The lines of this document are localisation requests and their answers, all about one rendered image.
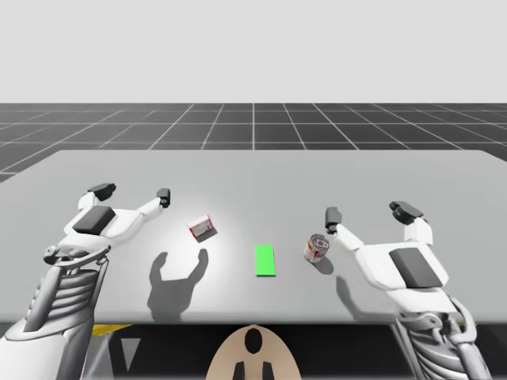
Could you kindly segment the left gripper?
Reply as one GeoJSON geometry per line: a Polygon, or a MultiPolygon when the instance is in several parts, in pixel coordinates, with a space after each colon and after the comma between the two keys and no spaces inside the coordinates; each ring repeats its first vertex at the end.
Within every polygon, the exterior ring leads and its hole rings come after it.
{"type": "Polygon", "coordinates": [[[78,201],[81,210],[65,225],[65,237],[59,245],[77,248],[100,248],[119,245],[131,239],[143,222],[157,218],[171,203],[171,192],[160,188],[155,198],[136,210],[96,206],[116,191],[114,183],[89,188],[78,201]]]}

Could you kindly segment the green pad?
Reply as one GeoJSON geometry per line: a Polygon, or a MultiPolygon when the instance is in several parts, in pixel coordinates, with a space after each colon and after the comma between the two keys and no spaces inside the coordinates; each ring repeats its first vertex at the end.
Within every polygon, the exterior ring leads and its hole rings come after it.
{"type": "Polygon", "coordinates": [[[256,276],[276,275],[274,248],[272,245],[255,246],[255,275],[256,276]]]}

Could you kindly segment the tan robot part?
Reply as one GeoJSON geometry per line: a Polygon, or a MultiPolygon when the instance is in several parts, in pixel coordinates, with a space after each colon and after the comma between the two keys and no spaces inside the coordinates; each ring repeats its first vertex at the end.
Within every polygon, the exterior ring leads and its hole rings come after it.
{"type": "Polygon", "coordinates": [[[302,376],[278,335],[260,325],[249,325],[221,343],[205,380],[302,380],[302,376]]]}

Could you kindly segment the red and white carton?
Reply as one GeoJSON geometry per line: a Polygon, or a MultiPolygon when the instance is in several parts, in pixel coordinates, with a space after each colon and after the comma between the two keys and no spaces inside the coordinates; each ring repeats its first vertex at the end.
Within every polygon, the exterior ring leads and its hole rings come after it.
{"type": "Polygon", "coordinates": [[[218,233],[209,215],[204,215],[187,224],[191,235],[199,243],[209,239],[218,233]]]}

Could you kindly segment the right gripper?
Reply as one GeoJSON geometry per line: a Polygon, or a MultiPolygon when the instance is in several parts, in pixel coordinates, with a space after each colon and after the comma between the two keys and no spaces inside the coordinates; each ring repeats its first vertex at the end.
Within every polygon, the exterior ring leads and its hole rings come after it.
{"type": "Polygon", "coordinates": [[[404,225],[405,241],[399,243],[364,245],[342,223],[337,207],[325,212],[325,229],[341,247],[355,253],[365,279],[382,291],[440,288],[449,276],[429,245],[433,244],[433,230],[425,214],[404,201],[389,203],[392,216],[404,225]]]}

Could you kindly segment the red and white can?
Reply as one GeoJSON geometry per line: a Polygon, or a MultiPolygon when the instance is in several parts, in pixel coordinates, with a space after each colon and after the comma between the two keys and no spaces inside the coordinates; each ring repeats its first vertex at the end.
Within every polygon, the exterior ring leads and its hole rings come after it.
{"type": "Polygon", "coordinates": [[[308,239],[303,256],[312,263],[318,263],[325,257],[330,248],[329,240],[322,234],[313,234],[308,239]]]}

